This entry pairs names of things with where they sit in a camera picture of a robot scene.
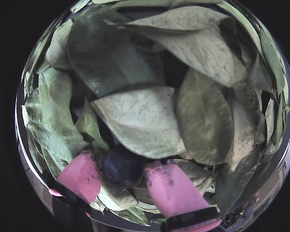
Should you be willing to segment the gripper finger with pink tip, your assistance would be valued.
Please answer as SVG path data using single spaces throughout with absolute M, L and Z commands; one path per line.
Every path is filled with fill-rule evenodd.
M 91 152 L 81 153 L 74 158 L 52 183 L 48 192 L 64 197 L 71 204 L 82 209 L 89 217 L 102 186 L 98 162 Z
M 166 218 L 162 232 L 207 232 L 216 228 L 221 219 L 175 163 L 160 161 L 145 166 L 145 179 L 154 205 Z

